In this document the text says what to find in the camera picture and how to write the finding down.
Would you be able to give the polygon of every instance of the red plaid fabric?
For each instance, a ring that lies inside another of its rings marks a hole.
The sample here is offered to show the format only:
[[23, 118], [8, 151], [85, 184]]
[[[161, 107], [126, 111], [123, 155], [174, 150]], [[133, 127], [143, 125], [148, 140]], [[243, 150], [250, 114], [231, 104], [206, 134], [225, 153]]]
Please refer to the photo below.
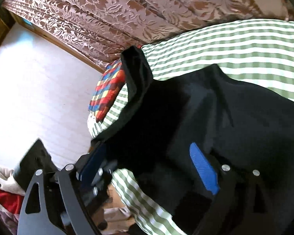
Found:
[[96, 116], [96, 122], [103, 121], [125, 84], [125, 73], [121, 67], [121, 58], [110, 63], [97, 84], [88, 108]]

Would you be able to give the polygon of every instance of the floor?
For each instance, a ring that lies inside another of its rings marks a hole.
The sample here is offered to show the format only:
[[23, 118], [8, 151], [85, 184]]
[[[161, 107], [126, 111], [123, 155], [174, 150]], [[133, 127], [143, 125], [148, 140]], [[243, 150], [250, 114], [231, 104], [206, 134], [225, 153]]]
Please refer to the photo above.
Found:
[[15, 24], [0, 47], [0, 165], [39, 137], [62, 168], [87, 153], [88, 104], [101, 73]]

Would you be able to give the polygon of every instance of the brown patterned curtain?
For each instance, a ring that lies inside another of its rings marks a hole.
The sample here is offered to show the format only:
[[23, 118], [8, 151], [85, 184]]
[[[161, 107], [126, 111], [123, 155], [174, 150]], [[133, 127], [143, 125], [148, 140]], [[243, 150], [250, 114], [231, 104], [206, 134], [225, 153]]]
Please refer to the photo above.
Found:
[[103, 68], [131, 45], [267, 17], [255, 0], [5, 0], [3, 6]]

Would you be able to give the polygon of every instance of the curtain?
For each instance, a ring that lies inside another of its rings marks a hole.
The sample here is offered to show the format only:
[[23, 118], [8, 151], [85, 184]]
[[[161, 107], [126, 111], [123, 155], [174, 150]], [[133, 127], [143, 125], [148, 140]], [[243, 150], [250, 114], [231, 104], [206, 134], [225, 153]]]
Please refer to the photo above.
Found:
[[[293, 19], [283, 1], [282, 19]], [[272, 17], [255, 0], [5, 0], [3, 6], [102, 68], [131, 45], [211, 24]]]

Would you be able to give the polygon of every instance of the green and white checkered bed sheet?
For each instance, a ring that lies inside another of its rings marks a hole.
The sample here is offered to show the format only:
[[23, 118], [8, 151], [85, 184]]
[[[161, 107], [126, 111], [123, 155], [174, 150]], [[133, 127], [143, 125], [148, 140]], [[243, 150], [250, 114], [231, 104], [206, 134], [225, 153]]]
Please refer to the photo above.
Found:
[[[167, 80], [217, 63], [230, 78], [254, 83], [294, 101], [294, 22], [251, 19], [208, 26], [142, 47], [154, 79]], [[118, 119], [128, 102], [127, 85], [102, 123], [91, 114], [93, 137]], [[130, 171], [117, 170], [113, 185], [149, 235], [183, 234], [170, 214], [145, 195]]]

